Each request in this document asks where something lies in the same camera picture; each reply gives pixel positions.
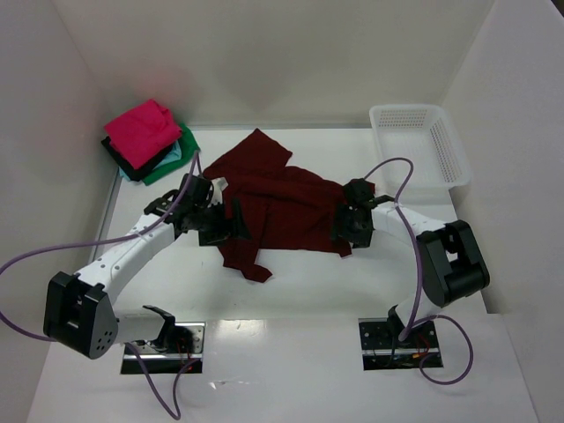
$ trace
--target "white laundry basket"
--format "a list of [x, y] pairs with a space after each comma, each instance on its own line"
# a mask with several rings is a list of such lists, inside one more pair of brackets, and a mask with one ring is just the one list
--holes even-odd
[[[449, 189], [466, 185], [471, 170], [454, 125], [443, 108], [428, 104], [374, 106], [370, 122], [382, 160], [406, 157], [413, 161], [409, 189]], [[389, 163], [384, 180], [397, 188], [407, 165]]]

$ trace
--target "black cloth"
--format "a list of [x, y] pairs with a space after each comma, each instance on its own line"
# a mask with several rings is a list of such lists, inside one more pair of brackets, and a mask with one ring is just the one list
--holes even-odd
[[152, 159], [149, 159], [143, 166], [139, 169], [134, 169], [133, 166], [122, 157], [122, 155], [117, 152], [114, 147], [110, 144], [110, 137], [105, 137], [102, 139], [101, 143], [104, 148], [109, 152], [109, 155], [112, 156], [115, 163], [118, 164], [119, 167], [122, 168], [123, 172], [132, 180], [132, 181], [141, 181], [145, 177], [149, 176], [152, 170], [157, 166], [166, 156], [170, 153], [173, 149], [172, 145], [163, 148], [160, 152], [158, 152]]

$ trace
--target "white table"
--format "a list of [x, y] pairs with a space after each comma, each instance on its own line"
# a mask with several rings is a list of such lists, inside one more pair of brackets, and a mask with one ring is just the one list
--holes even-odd
[[[370, 130], [265, 132], [293, 151], [290, 164], [340, 183], [378, 162]], [[249, 133], [196, 131], [203, 166]], [[108, 236], [127, 232], [186, 170], [150, 187], [122, 183]], [[456, 218], [448, 192], [404, 203], [437, 219]], [[440, 388], [417, 370], [362, 371], [357, 319], [386, 316], [414, 287], [413, 253], [404, 244], [375, 234], [370, 249], [346, 259], [263, 250], [257, 262], [274, 275], [265, 284], [223, 268], [215, 248], [199, 248], [196, 234], [184, 235], [145, 266], [116, 303], [150, 303], [179, 321], [208, 322], [204, 372], [182, 378], [186, 421], [535, 421], [503, 323], [486, 314], [479, 294], [449, 308], [476, 349], [475, 369], [463, 383]], [[434, 373], [450, 378], [464, 368], [466, 347], [448, 323], [438, 323], [437, 332], [445, 368]], [[143, 376], [119, 375], [121, 356], [116, 346], [90, 361], [52, 345], [28, 421], [169, 421]], [[155, 379], [170, 398], [173, 377]]]

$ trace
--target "wall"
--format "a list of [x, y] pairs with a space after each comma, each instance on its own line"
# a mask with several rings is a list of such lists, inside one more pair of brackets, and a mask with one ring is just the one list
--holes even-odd
[[444, 107], [474, 181], [454, 193], [492, 272], [491, 311], [505, 313], [543, 423], [562, 422], [564, 19], [548, 1], [498, 0]]
[[436, 102], [492, 0], [54, 0], [113, 111], [198, 124], [363, 124]]
[[[96, 235], [115, 167], [97, 142], [108, 109], [50, 2], [2, 2], [0, 13], [0, 262]], [[0, 308], [41, 333], [45, 292], [89, 251], [33, 258], [0, 280]], [[46, 343], [0, 324], [1, 421], [26, 421]]]

